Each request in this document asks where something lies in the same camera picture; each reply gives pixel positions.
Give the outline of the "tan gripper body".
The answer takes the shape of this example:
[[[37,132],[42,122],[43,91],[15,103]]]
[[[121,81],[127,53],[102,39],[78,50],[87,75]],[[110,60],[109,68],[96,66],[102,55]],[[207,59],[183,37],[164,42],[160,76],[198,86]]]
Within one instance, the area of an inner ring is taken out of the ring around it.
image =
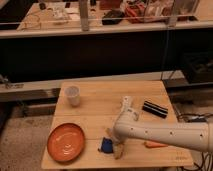
[[[112,142],[116,144],[125,144],[126,138],[121,136],[120,134],[116,133],[113,128],[110,128],[112,131]]]

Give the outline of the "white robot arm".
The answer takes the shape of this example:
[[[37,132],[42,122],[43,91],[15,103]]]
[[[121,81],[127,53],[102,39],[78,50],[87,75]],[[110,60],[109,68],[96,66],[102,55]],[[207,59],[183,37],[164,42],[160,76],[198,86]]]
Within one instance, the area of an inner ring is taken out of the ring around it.
[[[127,139],[143,139],[213,154],[213,123],[140,122],[139,114],[128,107],[106,132],[116,145]]]

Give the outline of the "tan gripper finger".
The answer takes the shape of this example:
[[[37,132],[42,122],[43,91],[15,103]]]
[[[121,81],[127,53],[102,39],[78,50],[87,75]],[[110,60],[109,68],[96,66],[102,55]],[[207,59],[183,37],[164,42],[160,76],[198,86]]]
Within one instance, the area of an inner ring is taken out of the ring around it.
[[[113,154],[115,159],[120,159],[124,152],[123,144],[116,144],[113,146]]]
[[[112,131],[111,131],[111,129],[107,128],[105,131],[106,131],[108,137],[112,138]]]

